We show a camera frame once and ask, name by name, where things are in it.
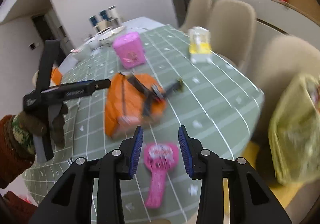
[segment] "orange bag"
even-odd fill
[[[164,92],[158,82],[150,75],[135,74],[134,76],[149,90],[155,85],[161,93]],[[152,102],[150,116],[144,117],[142,114],[146,96],[140,93],[127,79],[128,76],[116,74],[108,89],[104,111],[105,133],[111,138],[125,132],[132,132],[137,125],[143,126],[158,121],[166,108],[165,100]]]

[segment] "yellow and white toy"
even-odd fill
[[[188,31],[190,37],[190,61],[191,63],[212,63],[212,51],[210,45],[210,31],[203,27],[193,27]]]

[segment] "dining chair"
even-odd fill
[[[274,178],[271,151],[268,142],[268,126],[278,100],[292,78],[298,73],[320,75],[320,51],[306,41],[289,35],[274,38],[266,48],[249,63],[247,77],[265,95],[255,131],[242,156],[267,181],[293,224],[300,223],[320,195],[320,181],[304,185],[294,183],[282,186]],[[273,181],[268,175],[273,174]]]
[[[186,18],[179,30],[188,33],[193,27],[205,27],[212,0],[190,0]]]
[[[211,32],[212,51],[239,70],[251,51],[256,17],[250,4],[237,0],[217,1],[208,17],[205,28]]]

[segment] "pink hairbrush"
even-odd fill
[[[144,150],[144,164],[151,171],[147,208],[159,208],[162,202],[167,171],[179,161],[179,150],[174,143],[148,144]]]

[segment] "metal bolt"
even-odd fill
[[[207,150],[207,149],[202,149],[201,150],[201,154],[204,155],[204,156],[208,156],[208,155],[210,155],[210,151]]]
[[[238,163],[241,164],[241,165],[244,165],[247,161],[243,158],[243,157],[239,157],[237,159]]]
[[[116,156],[116,157],[119,156],[119,155],[121,155],[121,153],[122,153],[122,152],[121,152],[121,150],[119,150],[119,149],[116,149],[116,150],[113,150],[113,151],[112,151],[112,155],[113,155],[113,156]]]
[[[76,164],[78,164],[78,165],[82,165],[84,162],[85,162],[85,159],[84,159],[83,157],[79,157],[79,158],[76,160]]]

